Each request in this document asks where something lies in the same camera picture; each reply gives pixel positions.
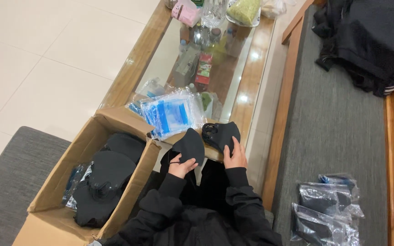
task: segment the white tile floor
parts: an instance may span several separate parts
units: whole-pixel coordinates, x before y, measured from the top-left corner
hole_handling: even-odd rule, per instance
[[[73,140],[158,1],[0,0],[0,154],[20,126]],[[300,6],[277,21],[247,144],[248,176],[258,192],[285,62],[280,35]]]

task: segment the person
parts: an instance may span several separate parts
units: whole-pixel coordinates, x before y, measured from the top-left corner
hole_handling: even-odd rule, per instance
[[[207,160],[200,186],[198,163],[180,164],[181,154],[168,151],[161,160],[161,173],[168,173],[159,189],[147,193],[138,215],[103,246],[282,246],[248,183],[244,147],[233,141],[232,157],[225,146],[224,165]]]

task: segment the black sleeve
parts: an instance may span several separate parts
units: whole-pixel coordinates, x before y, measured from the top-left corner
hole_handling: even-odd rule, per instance
[[[165,229],[171,219],[182,211],[179,195],[186,180],[167,174],[159,190],[151,190],[143,198],[138,215],[129,220],[103,246],[142,245],[156,232]]]
[[[226,174],[230,182],[226,190],[226,202],[233,206],[239,233],[244,239],[259,245],[282,246],[281,235],[273,232],[265,218],[261,197],[249,186],[246,168],[226,169]]]

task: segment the glass tabletop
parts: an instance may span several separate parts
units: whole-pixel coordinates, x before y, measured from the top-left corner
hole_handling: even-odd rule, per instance
[[[219,28],[189,28],[172,19],[133,93],[144,94],[155,78],[165,88],[188,87],[202,94],[208,119],[229,122],[254,29],[227,20]]]

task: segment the glass coffee table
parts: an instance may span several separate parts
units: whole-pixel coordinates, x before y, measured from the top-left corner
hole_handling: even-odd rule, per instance
[[[195,82],[195,74],[186,79],[175,74],[179,62],[181,24],[171,18],[171,10],[161,0],[100,108],[124,106],[147,80],[155,77],[160,78],[162,85],[168,83],[176,87],[193,82],[199,92],[210,93],[212,99],[216,98],[213,102],[217,105],[212,107],[213,112],[207,115],[207,121],[234,121],[241,133],[241,143],[246,145],[273,25],[274,20],[264,17],[261,17],[256,28],[237,26],[225,20],[219,27],[219,40],[228,35],[224,38],[227,44],[221,51],[217,49],[213,53],[209,83],[204,85]],[[177,134],[164,142],[174,144],[184,134]],[[222,161],[222,154],[207,145],[205,155]]]

